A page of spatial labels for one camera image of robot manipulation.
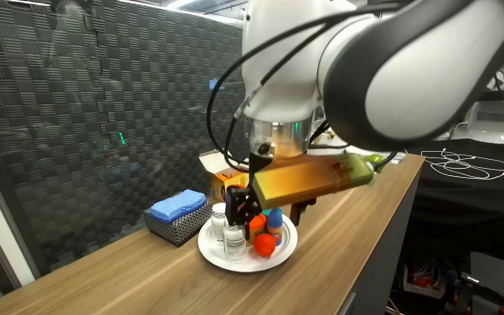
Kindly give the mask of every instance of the wooden table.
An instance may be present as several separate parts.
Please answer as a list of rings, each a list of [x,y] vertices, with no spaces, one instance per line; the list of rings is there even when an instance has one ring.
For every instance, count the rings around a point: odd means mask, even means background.
[[[381,314],[421,158],[388,165],[369,186],[318,199],[286,263],[218,270],[195,239],[173,248],[136,232],[0,298],[6,314]]]

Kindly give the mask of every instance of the black mesh wall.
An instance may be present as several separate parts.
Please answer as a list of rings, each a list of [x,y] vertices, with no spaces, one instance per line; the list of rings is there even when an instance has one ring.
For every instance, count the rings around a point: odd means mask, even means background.
[[[108,244],[155,200],[208,190],[208,81],[239,57],[239,34],[115,0],[57,13],[0,0],[0,179],[47,265]],[[220,130],[237,83],[215,108]]]

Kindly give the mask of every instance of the white plate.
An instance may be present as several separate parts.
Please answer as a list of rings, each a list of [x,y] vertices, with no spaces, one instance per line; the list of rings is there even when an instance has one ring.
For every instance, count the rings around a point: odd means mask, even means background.
[[[283,216],[281,244],[274,249],[271,258],[257,256],[255,251],[248,246],[246,253],[241,260],[227,262],[223,258],[222,242],[216,242],[211,239],[209,228],[211,228],[211,221],[206,221],[201,227],[199,235],[197,235],[197,249],[208,263],[211,263],[222,270],[227,270],[227,272],[255,274],[255,272],[264,272],[264,270],[274,269],[274,267],[281,265],[283,262],[286,262],[288,256],[297,248],[297,230]]]

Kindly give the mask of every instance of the ceiling light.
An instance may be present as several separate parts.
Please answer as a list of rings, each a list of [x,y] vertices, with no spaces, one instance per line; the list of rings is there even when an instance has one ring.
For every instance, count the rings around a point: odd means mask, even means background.
[[[166,10],[180,10],[180,8],[185,8],[188,4],[192,4],[195,0],[174,0],[174,3],[169,3],[167,6],[164,6]]]
[[[148,4],[148,3],[138,3],[138,0],[118,0],[118,3],[132,4],[132,6],[141,6],[141,8],[152,8],[152,10],[162,10],[160,6]]]
[[[48,4],[43,3],[27,3],[27,0],[6,0],[8,4],[26,4],[26,6],[38,6],[38,8],[48,8]]]

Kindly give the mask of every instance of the green object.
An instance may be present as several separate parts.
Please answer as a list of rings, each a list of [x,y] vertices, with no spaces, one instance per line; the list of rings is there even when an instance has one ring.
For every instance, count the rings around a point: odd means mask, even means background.
[[[117,134],[117,139],[118,139],[118,144],[120,144],[122,148],[127,146],[127,143],[125,143],[125,139],[124,139],[124,134]]]
[[[370,155],[363,158],[367,164],[370,164],[372,167],[379,165],[384,162],[384,158],[381,155]]]
[[[372,171],[365,165],[365,158],[358,155],[342,155],[337,157],[341,169],[348,171],[349,186],[363,186],[372,181]]]

